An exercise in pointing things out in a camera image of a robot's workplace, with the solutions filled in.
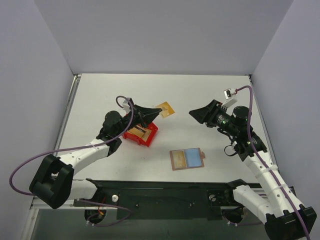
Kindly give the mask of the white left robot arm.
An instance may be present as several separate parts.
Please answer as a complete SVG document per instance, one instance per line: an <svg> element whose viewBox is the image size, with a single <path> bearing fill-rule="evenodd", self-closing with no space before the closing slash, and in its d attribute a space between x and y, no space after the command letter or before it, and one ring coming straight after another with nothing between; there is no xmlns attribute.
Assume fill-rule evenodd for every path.
<svg viewBox="0 0 320 240"><path fill-rule="evenodd" d="M97 137L83 149L44 157L31 181L30 192L52 209L61 207L68 200L78 199L85 199L92 206L99 205L103 193L98 184L91 179L75 180L74 175L115 153L122 143L120 136L137 125L147 127L161 111L160 108L133 105L125 116L115 110L108 112Z"/></svg>

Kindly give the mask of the red plastic bin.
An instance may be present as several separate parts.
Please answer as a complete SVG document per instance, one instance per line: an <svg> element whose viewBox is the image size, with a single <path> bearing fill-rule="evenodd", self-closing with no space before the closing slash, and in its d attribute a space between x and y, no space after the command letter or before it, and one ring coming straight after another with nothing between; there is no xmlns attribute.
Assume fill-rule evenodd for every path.
<svg viewBox="0 0 320 240"><path fill-rule="evenodd" d="M139 146L149 147L153 142L157 132L158 127L152 122L147 126L147 128L137 125L126 131L122 136L124 139L131 140L137 143Z"/></svg>

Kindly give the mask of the tan leather card holder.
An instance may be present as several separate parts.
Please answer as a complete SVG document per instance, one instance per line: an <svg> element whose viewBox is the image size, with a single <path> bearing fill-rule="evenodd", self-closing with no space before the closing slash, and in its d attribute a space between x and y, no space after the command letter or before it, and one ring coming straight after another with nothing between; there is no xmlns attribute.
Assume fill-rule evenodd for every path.
<svg viewBox="0 0 320 240"><path fill-rule="evenodd" d="M186 161L185 168L174 169L173 156L172 156L173 151L184 151L185 161ZM202 168L204 167L204 159L206 158L205 153L201 151L200 148L171 150L169 152L169 155L170 155L171 168L173 171Z"/></svg>

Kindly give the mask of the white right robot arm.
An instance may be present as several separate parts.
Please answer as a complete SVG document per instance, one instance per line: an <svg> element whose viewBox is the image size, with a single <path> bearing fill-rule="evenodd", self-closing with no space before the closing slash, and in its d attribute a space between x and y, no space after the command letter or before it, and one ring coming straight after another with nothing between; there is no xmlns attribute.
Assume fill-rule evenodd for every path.
<svg viewBox="0 0 320 240"><path fill-rule="evenodd" d="M213 100L189 114L198 123L217 128L230 137L235 154L250 169L265 194L262 197L248 184L235 180L223 192L224 201L230 205L238 202L255 214L271 240L310 239L317 214L312 207L305 207L288 187L266 145L253 131L252 107L236 106L232 114L227 114L226 105Z"/></svg>

